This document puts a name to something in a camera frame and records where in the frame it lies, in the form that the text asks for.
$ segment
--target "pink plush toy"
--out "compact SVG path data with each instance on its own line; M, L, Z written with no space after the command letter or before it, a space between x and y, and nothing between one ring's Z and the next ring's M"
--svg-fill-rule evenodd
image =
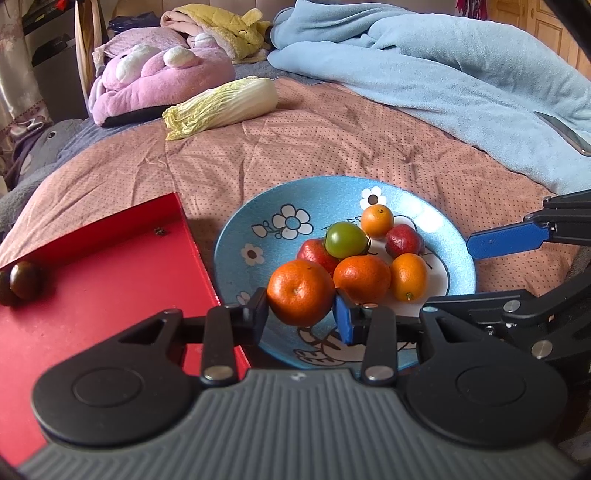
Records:
M232 61L217 43L191 50L176 46L166 51L136 45L112 59L95 80L89 96L89 110L97 125L125 113L148 109L147 114L129 121L157 118L150 107L164 108L189 100L205 90L235 79Z

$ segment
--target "red fruit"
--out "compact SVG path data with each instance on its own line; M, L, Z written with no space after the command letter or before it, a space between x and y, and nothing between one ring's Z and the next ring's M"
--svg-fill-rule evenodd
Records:
M297 258L318 263L318 265L324 267L331 277L336 266L340 262L339 259L333 257L326 251L323 239L321 238L311 238L310 240L306 240L301 245L300 251L297 253Z
M386 233L386 252L392 258L402 254L420 255L425 251L423 237L411 226L401 223Z

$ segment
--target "blue plate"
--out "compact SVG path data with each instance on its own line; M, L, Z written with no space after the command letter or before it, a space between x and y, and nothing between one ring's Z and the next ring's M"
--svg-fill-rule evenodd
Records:
M279 185L244 204L224 227L215 249L217 291L225 303L245 304L265 287L273 271L293 260L301 244L324 237L333 223L359 223L369 205L387 205L396 223L407 223L425 239L429 288L424 299L382 302L396 313L418 316L430 296L476 291L476 270L456 227L438 210L412 193L375 180L356 177L312 177ZM372 253L386 262L383 242L372 241ZM358 372L365 347L341 343L332 313L312 328L284 325L269 313L260 347L297 368L349 367ZM401 368L417 362L414 345L398 344Z

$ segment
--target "green tomato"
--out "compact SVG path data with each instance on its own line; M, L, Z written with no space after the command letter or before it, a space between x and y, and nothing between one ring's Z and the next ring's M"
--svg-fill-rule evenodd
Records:
M367 253L369 238L357 225L350 222L338 222L326 231L324 239L326 251L340 260Z

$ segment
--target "wooden door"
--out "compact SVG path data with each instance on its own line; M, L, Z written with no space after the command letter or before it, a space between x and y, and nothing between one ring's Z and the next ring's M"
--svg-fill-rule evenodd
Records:
M591 80L591 62L574 40L570 43L569 63Z
M529 0L528 8L526 30L568 61L573 42L569 31L542 0Z
M525 30L528 0L489 0L487 7L492 21Z

